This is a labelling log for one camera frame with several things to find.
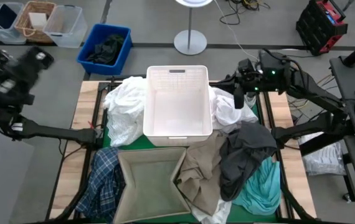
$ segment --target blue storage bin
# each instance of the blue storage bin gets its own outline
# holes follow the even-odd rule
[[[104,42],[108,36],[119,34],[125,38],[120,54],[114,65],[104,65],[86,61],[86,58],[94,51],[95,46]],[[130,29],[127,27],[111,26],[106,24],[95,24],[90,31],[90,35],[79,52],[77,62],[81,63],[88,73],[97,73],[101,75],[121,75],[123,65],[128,57],[130,48],[132,48],[132,39]]]

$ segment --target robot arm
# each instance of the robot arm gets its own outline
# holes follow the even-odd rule
[[[29,94],[39,72],[48,69],[54,59],[38,47],[30,48],[14,59],[0,50],[0,133],[15,140],[35,136],[77,141],[82,145],[96,144],[94,129],[61,129],[42,126],[22,115],[24,105],[32,105],[34,95]]]
[[[244,106],[246,93],[276,91],[279,94],[286,92],[292,97],[309,100],[328,111],[315,121],[290,128],[273,128],[273,137],[280,148],[291,138],[318,131],[335,133],[345,126],[346,113],[341,100],[319,87],[296,61],[268,50],[260,51],[259,59],[255,68],[250,60],[241,61],[232,76],[228,75],[225,80],[215,85],[234,95],[236,109]]]

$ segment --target teal shirt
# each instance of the teal shirt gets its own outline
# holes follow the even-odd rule
[[[233,204],[243,206],[254,215],[271,215],[280,204],[280,194],[280,163],[269,157],[244,183]]]

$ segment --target green mat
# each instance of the green mat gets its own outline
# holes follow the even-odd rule
[[[255,115],[258,116],[258,108],[255,105],[252,108]],[[111,139],[108,137],[108,128],[105,130],[103,146],[108,147],[111,143]],[[146,136],[142,135],[136,141],[134,141],[129,146],[121,146],[122,150],[132,150],[132,149],[153,149],[156,148]],[[252,215],[246,209],[238,205],[232,205],[227,222],[276,222],[275,214],[272,215]],[[191,214],[186,215],[174,215],[170,217],[153,218],[149,220],[141,220],[142,223],[195,223],[198,222],[194,216]]]

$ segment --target blue plaid shirt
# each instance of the blue plaid shirt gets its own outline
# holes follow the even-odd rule
[[[76,207],[88,218],[105,218],[108,223],[114,219],[125,188],[117,154],[117,148],[106,147],[93,157],[87,190]]]

